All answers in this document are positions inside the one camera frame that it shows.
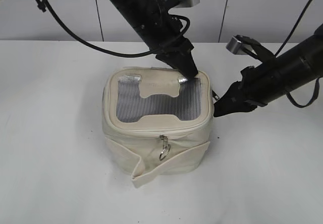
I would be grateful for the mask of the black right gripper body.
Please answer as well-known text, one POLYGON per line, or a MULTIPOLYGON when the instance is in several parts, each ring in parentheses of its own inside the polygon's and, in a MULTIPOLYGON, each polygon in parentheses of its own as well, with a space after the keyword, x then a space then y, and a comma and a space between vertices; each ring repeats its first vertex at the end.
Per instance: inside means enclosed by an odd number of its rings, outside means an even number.
POLYGON ((261 60, 252 69, 241 71, 241 89, 248 102, 257 105, 287 96, 293 105, 298 103, 290 92, 315 81, 311 105, 318 98, 318 37, 311 36, 280 56, 261 60))

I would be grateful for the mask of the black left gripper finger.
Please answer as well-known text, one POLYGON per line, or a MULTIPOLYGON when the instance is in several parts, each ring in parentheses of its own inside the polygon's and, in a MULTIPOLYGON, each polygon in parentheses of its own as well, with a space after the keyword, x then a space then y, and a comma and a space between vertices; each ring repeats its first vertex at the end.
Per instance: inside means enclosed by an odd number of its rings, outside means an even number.
POLYGON ((193 79, 198 74, 192 57, 193 49, 194 46, 187 38, 183 38, 177 47, 177 69, 187 79, 193 79))
POLYGON ((155 58, 171 68, 178 70, 182 75, 188 75, 186 70, 186 57, 180 53, 160 53, 155 58))

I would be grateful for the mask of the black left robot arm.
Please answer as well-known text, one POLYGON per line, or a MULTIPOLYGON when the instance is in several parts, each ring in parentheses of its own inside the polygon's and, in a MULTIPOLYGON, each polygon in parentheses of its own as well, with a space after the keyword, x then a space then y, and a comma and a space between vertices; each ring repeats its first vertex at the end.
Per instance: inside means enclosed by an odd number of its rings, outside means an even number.
POLYGON ((191 0, 110 0, 149 48, 146 52, 135 54, 114 52, 83 40, 62 22, 48 0, 35 1, 38 8, 43 12, 49 11, 71 37, 93 50, 120 58, 141 58, 153 54, 157 60, 178 70, 187 79, 198 74, 192 57, 194 47, 184 36, 190 27, 190 20, 169 13, 170 9, 177 6, 194 6, 191 0))

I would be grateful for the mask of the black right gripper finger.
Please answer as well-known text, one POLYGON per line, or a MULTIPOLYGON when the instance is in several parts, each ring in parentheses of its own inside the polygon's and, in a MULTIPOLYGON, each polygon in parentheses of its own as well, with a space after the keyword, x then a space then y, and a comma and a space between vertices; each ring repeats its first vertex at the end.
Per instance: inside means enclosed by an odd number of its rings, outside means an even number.
POLYGON ((231 102, 231 101, 217 101, 214 104, 215 118, 226 116, 234 113, 249 113, 254 111, 257 105, 252 105, 246 102, 231 102))
POLYGON ((240 106, 245 100, 246 96, 242 91, 241 82, 234 82, 227 92, 214 103, 215 108, 236 108, 240 106))

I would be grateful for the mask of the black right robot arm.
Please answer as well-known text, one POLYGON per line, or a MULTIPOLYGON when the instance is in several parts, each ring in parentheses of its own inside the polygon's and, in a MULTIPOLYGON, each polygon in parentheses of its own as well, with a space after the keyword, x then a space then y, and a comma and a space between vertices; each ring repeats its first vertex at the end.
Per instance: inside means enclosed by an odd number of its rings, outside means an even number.
POLYGON ((315 81, 314 91, 305 107, 317 100, 322 78, 322 26, 311 37, 280 56, 242 35, 232 37, 226 48, 235 55, 249 55, 261 64, 241 71, 241 81, 234 82, 214 103, 214 117, 248 113, 282 96, 287 96, 295 107, 302 108, 290 93, 311 81, 315 81))

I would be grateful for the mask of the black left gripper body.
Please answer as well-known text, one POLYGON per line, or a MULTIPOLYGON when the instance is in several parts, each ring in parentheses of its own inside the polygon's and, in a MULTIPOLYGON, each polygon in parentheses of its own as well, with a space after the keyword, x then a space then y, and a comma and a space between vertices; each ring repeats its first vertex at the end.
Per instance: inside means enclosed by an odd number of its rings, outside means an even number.
POLYGON ((170 15, 163 0, 110 0, 148 46, 146 54, 183 50, 189 45, 180 17, 170 15))

